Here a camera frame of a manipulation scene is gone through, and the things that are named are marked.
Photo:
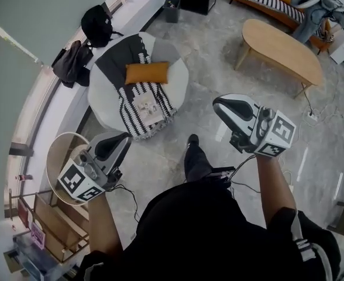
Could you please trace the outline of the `person's right leg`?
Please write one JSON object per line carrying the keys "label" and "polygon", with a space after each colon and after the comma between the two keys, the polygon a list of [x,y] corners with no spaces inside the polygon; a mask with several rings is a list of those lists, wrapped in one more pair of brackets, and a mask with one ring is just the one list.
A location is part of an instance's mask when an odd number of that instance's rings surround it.
{"label": "person's right leg", "polygon": [[209,175],[212,166],[199,144],[191,143],[185,153],[184,173],[187,182],[199,181]]}

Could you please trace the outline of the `round white pouf seat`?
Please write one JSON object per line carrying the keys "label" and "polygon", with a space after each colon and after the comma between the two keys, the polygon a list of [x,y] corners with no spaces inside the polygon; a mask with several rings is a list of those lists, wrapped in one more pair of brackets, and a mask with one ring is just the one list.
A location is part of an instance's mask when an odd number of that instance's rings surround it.
{"label": "round white pouf seat", "polygon": [[[168,83],[163,85],[163,89],[170,102],[178,111],[184,102],[189,82],[188,68],[176,47],[169,41],[156,38],[146,32],[139,33],[147,37],[147,50],[151,52],[153,62],[169,62],[167,73]],[[124,132],[127,131],[119,115],[118,95],[112,84],[97,67],[96,61],[110,47],[128,36],[115,39],[109,42],[104,48],[97,49],[95,61],[90,70],[90,85],[88,88],[88,102],[98,122],[105,129],[112,128]]]}

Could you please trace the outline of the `orange cushion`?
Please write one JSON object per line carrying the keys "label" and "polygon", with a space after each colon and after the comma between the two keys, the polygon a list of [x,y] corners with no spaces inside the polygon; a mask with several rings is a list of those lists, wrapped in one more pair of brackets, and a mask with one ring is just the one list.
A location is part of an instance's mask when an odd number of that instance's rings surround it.
{"label": "orange cushion", "polygon": [[150,64],[127,64],[125,84],[161,83],[167,84],[169,62]]}

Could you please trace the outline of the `black white patterned blanket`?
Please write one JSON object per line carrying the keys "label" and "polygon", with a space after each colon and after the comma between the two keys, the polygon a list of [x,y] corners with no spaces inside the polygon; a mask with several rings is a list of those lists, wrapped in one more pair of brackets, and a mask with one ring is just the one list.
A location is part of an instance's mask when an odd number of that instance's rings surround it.
{"label": "black white patterned blanket", "polygon": [[[112,84],[118,95],[118,109],[126,131],[134,139],[152,137],[157,131],[170,124],[177,112],[170,102],[161,83],[125,84],[127,64],[150,64],[151,52],[147,50],[147,37],[137,33],[130,35],[110,47],[97,61],[96,65]],[[151,92],[162,110],[164,119],[146,126],[136,110],[133,99],[145,92]]]}

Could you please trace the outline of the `pink book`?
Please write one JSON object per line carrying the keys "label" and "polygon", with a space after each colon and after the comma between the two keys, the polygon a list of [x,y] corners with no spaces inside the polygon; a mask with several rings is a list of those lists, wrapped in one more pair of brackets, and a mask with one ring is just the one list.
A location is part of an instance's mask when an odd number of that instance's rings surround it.
{"label": "pink book", "polygon": [[45,247],[45,239],[46,234],[43,232],[43,230],[39,227],[39,225],[35,222],[32,222],[31,227],[31,237],[34,244],[41,250]]}

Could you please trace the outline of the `black backpack white logo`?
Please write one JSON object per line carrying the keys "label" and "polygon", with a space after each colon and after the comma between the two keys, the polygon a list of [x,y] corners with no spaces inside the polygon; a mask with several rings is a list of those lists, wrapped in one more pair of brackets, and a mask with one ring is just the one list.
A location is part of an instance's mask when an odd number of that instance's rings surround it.
{"label": "black backpack white logo", "polygon": [[111,18],[101,5],[96,5],[86,11],[81,19],[81,28],[94,48],[105,47],[112,40],[113,34],[123,36],[114,31]]}

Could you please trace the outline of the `dark grey bin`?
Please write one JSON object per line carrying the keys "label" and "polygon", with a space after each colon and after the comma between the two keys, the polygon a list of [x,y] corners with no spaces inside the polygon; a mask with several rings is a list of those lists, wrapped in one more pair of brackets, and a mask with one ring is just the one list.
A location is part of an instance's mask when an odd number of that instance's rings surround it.
{"label": "dark grey bin", "polygon": [[163,5],[164,17],[167,23],[177,23],[180,15],[181,0],[165,0]]}

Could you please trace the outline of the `person's black shirt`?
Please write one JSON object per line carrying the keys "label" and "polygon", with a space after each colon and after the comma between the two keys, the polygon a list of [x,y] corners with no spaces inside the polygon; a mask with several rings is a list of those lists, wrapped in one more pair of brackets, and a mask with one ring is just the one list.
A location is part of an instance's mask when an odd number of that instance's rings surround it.
{"label": "person's black shirt", "polygon": [[229,191],[192,182],[152,199],[123,254],[114,259],[91,252],[74,281],[325,281],[320,257],[304,261],[293,241],[294,217],[303,238],[324,250],[337,278],[341,257],[335,237],[304,213],[282,208],[263,228],[246,220]]}

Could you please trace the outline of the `black window post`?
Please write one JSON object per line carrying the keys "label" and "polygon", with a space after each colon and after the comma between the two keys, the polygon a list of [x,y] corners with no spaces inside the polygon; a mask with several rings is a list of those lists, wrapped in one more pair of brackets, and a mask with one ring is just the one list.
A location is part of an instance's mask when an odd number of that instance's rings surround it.
{"label": "black window post", "polygon": [[9,155],[21,156],[21,157],[32,157],[34,151],[27,145],[12,145],[9,149]]}

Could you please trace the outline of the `grey photo cover book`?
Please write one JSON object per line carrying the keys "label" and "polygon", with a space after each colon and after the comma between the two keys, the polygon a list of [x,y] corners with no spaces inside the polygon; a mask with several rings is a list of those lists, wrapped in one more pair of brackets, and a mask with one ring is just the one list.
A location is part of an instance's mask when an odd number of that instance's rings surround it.
{"label": "grey photo cover book", "polygon": [[156,124],[164,119],[161,108],[154,95],[149,91],[135,96],[133,104],[146,126]]}

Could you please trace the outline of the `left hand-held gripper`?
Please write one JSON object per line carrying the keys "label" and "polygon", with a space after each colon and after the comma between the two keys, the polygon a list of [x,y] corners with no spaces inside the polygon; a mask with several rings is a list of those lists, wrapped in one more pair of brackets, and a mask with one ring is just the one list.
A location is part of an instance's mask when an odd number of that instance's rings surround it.
{"label": "left hand-held gripper", "polygon": [[[112,190],[122,173],[117,168],[130,148],[127,132],[105,132],[93,138],[87,151],[69,158],[57,180],[67,194],[80,203],[87,203]],[[97,157],[97,163],[91,157]],[[102,169],[111,169],[105,173]]]}

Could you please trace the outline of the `person's right forearm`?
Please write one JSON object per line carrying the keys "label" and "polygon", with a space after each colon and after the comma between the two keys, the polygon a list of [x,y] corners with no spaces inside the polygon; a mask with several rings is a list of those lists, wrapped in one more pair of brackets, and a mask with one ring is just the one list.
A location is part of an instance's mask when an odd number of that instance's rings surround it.
{"label": "person's right forearm", "polygon": [[256,155],[260,195],[266,227],[282,208],[296,209],[293,194],[276,157]]}

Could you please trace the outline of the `person's left forearm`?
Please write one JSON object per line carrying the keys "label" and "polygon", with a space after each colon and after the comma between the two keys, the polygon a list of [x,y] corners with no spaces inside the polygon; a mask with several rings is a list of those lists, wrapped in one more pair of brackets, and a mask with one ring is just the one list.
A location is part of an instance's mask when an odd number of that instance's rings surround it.
{"label": "person's left forearm", "polygon": [[105,193],[88,202],[90,251],[100,251],[117,259],[123,252]]}

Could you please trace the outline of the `oval wooden coffee table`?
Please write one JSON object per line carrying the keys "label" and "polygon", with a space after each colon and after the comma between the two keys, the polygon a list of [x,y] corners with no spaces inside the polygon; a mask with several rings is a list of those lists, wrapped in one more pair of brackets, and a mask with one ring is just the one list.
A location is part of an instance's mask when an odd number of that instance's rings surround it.
{"label": "oval wooden coffee table", "polygon": [[243,47],[235,66],[236,70],[250,55],[273,64],[299,79],[305,86],[295,98],[303,95],[311,86],[322,84],[323,72],[316,54],[272,25],[261,20],[248,19],[243,24],[242,40]]}

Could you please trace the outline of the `black belt pack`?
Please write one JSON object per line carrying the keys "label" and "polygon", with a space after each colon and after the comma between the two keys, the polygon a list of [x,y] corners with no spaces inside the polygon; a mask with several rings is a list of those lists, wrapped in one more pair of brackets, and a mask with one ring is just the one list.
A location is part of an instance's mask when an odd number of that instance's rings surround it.
{"label": "black belt pack", "polygon": [[224,188],[231,186],[231,175],[236,171],[233,166],[212,168],[207,178],[213,181],[219,181]]}

